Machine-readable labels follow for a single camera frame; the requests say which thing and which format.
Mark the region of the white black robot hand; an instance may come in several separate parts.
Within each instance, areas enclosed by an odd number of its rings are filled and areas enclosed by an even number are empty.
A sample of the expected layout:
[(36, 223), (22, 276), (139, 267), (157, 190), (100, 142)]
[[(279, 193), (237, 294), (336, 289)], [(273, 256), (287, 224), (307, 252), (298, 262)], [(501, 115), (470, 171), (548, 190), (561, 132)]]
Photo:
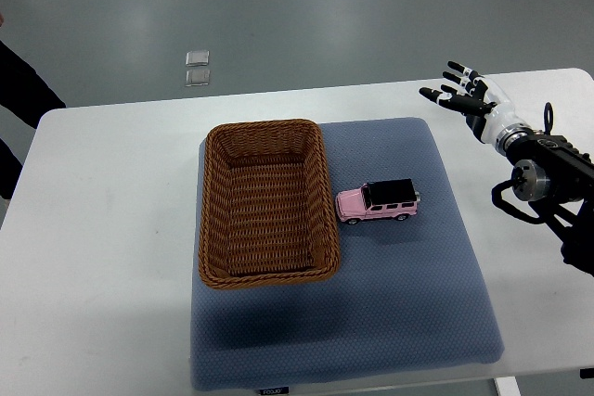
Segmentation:
[(419, 93), (443, 109), (462, 114), (473, 135), (483, 144), (501, 150), (504, 134), (524, 129), (525, 122), (500, 86), (478, 71), (455, 61), (447, 62), (450, 71), (443, 77), (450, 84), (439, 89), (421, 87)]

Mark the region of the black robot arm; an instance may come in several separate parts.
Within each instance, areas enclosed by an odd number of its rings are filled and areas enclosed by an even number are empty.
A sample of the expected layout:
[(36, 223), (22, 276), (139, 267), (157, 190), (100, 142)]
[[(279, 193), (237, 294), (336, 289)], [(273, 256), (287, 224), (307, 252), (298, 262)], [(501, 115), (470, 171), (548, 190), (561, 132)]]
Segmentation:
[(499, 138), (513, 166), (493, 187), (493, 204), (513, 218), (544, 224), (561, 241), (563, 262), (593, 274), (593, 163), (561, 135), (528, 128)]

